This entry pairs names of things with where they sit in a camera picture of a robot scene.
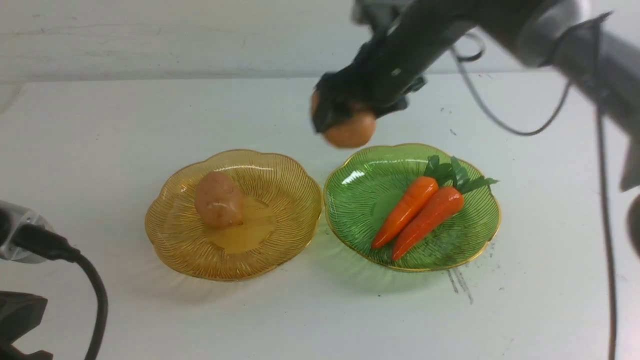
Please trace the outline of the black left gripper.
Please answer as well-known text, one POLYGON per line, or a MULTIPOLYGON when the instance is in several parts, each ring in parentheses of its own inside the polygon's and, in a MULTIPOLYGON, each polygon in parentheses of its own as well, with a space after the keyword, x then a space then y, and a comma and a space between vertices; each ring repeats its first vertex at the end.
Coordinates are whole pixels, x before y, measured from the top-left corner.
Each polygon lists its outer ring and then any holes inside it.
POLYGON ((2 360, 52 360, 53 354, 38 350, 23 353, 14 342, 41 324, 48 299, 27 292, 0 292, 0 358, 2 360))

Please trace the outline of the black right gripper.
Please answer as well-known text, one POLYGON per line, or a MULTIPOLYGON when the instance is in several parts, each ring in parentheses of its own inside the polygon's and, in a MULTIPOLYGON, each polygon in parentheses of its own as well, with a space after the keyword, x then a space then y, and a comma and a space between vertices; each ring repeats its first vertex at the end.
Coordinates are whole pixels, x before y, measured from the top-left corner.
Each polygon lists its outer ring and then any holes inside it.
POLYGON ((327 72, 315 85, 316 133, 326 133, 358 111, 390 113, 422 73, 477 23, 478 0, 357 0, 356 23, 372 38, 354 72, 327 72))

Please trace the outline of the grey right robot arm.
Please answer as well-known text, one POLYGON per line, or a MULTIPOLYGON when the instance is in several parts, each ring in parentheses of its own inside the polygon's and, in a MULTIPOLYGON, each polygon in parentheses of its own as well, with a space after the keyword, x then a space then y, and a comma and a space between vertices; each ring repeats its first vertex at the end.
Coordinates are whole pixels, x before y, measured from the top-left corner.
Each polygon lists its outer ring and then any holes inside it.
POLYGON ((370 41, 352 63, 325 73, 311 110, 316 133, 352 118, 353 105, 376 117, 407 108, 423 73, 473 28, 521 64, 552 67, 630 139, 620 189, 639 186, 639 48, 606 32, 606 14, 590 18, 587 0, 357 0, 354 22, 370 41))

